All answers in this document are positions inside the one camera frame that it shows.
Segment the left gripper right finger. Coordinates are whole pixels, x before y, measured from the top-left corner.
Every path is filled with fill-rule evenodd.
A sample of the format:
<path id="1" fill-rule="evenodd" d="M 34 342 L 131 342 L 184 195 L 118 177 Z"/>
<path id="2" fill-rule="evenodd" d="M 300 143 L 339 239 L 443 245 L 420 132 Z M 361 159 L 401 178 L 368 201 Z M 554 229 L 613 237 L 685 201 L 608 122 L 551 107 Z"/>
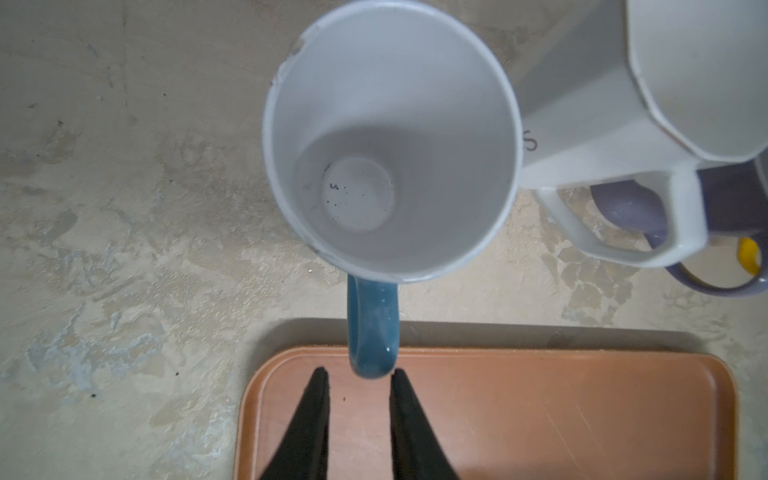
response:
<path id="1" fill-rule="evenodd" d="M 389 412 L 395 479 L 458 479 L 407 374 L 400 368 L 391 376 Z"/>

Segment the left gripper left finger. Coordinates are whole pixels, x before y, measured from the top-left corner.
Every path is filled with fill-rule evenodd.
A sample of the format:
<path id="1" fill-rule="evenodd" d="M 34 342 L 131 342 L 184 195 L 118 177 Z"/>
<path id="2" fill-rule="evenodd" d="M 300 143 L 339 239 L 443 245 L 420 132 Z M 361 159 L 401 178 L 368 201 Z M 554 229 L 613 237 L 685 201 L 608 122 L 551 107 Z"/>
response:
<path id="1" fill-rule="evenodd" d="M 327 478 L 330 406 L 328 372 L 318 367 L 261 480 Z"/>

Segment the blue patterned mug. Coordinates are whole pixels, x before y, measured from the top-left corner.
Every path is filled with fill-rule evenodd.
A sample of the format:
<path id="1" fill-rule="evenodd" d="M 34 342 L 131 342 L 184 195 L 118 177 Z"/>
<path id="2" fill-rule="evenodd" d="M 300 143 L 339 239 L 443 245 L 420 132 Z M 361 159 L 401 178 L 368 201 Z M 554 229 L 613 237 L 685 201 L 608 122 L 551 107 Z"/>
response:
<path id="1" fill-rule="evenodd" d="M 298 237 L 347 276 L 349 361 L 376 379 L 400 345 L 398 288 L 457 270 L 503 226 L 522 121 L 486 44 L 414 1 L 353 1 L 278 69 L 265 170 Z"/>

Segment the yellow mug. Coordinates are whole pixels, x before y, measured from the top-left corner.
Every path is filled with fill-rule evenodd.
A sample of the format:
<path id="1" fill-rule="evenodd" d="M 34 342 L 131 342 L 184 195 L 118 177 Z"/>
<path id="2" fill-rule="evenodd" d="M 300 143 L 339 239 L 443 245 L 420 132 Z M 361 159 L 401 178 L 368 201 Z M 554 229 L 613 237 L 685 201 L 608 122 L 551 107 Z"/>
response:
<path id="1" fill-rule="evenodd" d="M 744 271 L 753 277 L 760 272 L 760 249 L 755 240 L 741 237 L 738 241 L 737 261 Z"/>

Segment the purple mug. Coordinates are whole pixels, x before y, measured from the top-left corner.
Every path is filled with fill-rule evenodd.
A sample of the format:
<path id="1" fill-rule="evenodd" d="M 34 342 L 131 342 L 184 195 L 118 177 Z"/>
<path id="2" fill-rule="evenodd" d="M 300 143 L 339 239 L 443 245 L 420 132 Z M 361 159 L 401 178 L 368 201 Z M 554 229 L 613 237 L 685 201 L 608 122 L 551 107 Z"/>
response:
<path id="1" fill-rule="evenodd" d="M 676 263 L 667 271 L 683 285 L 702 294 L 744 297 L 767 290 L 767 155 L 744 163 L 703 169 L 698 172 L 708 232 L 716 236 L 742 237 L 757 245 L 760 263 L 752 278 L 739 286 L 718 287 Z M 595 185 L 593 200 L 613 225 L 642 233 L 653 248 L 667 236 L 667 221 L 658 195 L 635 181 Z"/>

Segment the white faceted mug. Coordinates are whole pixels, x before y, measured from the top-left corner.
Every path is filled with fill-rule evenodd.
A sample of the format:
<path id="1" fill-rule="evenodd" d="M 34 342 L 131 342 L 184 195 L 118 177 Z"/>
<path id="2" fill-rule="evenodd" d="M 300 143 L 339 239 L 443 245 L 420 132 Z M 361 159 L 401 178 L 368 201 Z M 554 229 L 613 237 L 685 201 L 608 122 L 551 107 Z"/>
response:
<path id="1" fill-rule="evenodd" d="M 526 147 L 520 185 L 585 254 L 667 267 L 707 243 L 698 171 L 767 147 L 763 1 L 603 1 L 515 85 Z M 559 190 L 632 179 L 654 191 L 665 241 L 611 246 Z"/>

